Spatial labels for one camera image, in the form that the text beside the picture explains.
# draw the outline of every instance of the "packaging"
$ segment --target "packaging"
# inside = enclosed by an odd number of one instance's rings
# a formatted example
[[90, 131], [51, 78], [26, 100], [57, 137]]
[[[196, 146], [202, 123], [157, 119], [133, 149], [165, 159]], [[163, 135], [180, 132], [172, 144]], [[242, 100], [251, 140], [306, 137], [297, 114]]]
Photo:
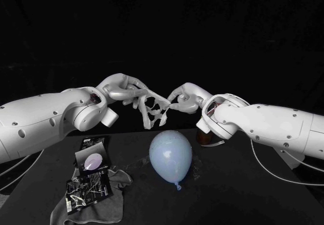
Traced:
[[80, 175], [88, 175], [110, 167], [108, 155], [103, 142], [75, 153]]
[[113, 191], [107, 168], [85, 176], [81, 175], [72, 178], [67, 182], [65, 194], [68, 215], [81, 211], [111, 196]]
[[[103, 145], [104, 145], [104, 149], [107, 151], [107, 149], [108, 149], [108, 138], [110, 138], [110, 136], [98, 136], [98, 137], [84, 138], [82, 143], [81, 143], [81, 147], [80, 147], [80, 151], [87, 149], [88, 147], [94, 146], [95, 144], [98, 144], [101, 142], [103, 142]], [[78, 168], [77, 159], [75, 159], [74, 165], [75, 165], [75, 168]]]

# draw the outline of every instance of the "towel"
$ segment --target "towel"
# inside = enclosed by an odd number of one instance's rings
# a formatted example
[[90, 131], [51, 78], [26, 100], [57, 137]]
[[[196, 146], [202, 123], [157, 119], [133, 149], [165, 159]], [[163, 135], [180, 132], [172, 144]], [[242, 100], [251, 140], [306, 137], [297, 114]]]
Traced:
[[[80, 171], [75, 169], [72, 178], [78, 175]], [[51, 225], [75, 225], [88, 222], [113, 224], [121, 221], [124, 204], [121, 188], [131, 185], [133, 179], [123, 170], [118, 170], [117, 172], [108, 170], [108, 177], [114, 195], [72, 215], [68, 215], [64, 196], [51, 214]]]

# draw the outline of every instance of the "balloon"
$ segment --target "balloon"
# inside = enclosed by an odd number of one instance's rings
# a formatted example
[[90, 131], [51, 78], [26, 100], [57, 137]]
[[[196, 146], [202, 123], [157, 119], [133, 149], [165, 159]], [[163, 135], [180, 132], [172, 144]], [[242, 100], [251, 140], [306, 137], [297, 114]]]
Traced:
[[178, 185], [183, 180], [193, 158], [192, 145], [185, 135], [175, 131], [166, 130], [157, 134], [150, 145], [152, 165], [166, 181]]

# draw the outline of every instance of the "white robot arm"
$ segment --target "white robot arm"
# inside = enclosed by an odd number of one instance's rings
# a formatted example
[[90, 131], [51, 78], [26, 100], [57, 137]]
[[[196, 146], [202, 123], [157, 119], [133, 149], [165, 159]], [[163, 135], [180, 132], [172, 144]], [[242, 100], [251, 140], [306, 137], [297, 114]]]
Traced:
[[64, 140], [74, 131], [100, 122], [111, 127], [118, 115], [108, 104], [136, 104], [144, 83], [124, 74], [111, 75], [94, 87], [71, 88], [9, 102], [0, 107], [0, 163], [25, 157]]
[[[250, 105], [232, 94], [212, 96], [206, 93], [199, 86], [186, 83], [169, 96], [173, 101], [179, 95], [179, 103], [170, 104], [170, 108], [182, 112], [192, 113], [190, 106], [201, 105], [198, 127], [205, 133], [212, 131], [221, 138], [229, 139], [241, 130], [254, 142], [324, 159], [324, 116], [287, 107]], [[203, 104], [189, 102], [189, 99], [199, 99]]]

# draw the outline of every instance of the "white cable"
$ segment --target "white cable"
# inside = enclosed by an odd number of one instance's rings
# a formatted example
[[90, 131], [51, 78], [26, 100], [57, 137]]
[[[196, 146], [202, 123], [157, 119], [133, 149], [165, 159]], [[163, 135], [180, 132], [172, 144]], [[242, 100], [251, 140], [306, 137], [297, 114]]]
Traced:
[[[32, 168], [32, 166], [28, 168], [28, 170], [23, 172], [23, 174], [19, 176], [19, 178], [28, 173], [28, 171], [29, 171], [29, 169]], [[8, 187], [19, 180], [19, 178], [18, 178], [8, 186], [5, 186], [5, 187], [0, 189], [0, 191], [2, 191], [3, 189], [6, 189], [6, 188], [8, 188]]]
[[284, 180], [284, 181], [287, 181], [287, 182], [290, 182], [290, 183], [294, 183], [294, 184], [303, 184], [303, 185], [310, 185], [310, 186], [324, 186], [324, 184], [300, 183], [300, 182], [296, 182], [296, 181], [291, 181], [291, 180], [287, 180], [287, 179], [278, 177], [278, 176], [277, 176], [277, 175], [265, 168], [265, 166], [262, 165], [262, 163], [261, 163], [261, 161], [260, 161], [260, 159], [258, 159], [257, 154], [255, 154], [255, 158], [257, 158], [257, 160], [258, 160], [258, 162], [260, 162], [260, 165], [264, 167], [264, 169], [268, 171], [268, 173], [270, 173], [273, 176], [275, 176], [278, 179], [281, 179], [281, 180]]
[[12, 167], [12, 168], [9, 168], [2, 174], [0, 174], [0, 176], [2, 175], [5, 175], [28, 158], [29, 158], [29, 156], [26, 156], [21, 161], [19, 161], [19, 163]]
[[294, 160], [298, 161], [301, 164], [304, 164], [304, 165], [309, 166], [310, 168], [313, 168], [313, 169], [316, 169], [316, 170], [324, 172], [324, 170], [316, 168], [314, 166], [311, 166], [311, 165], [306, 164], [303, 161], [300, 161], [300, 160], [288, 153], [288, 151], [284, 151], [284, 152], [286, 152], [286, 153], [294, 158]]

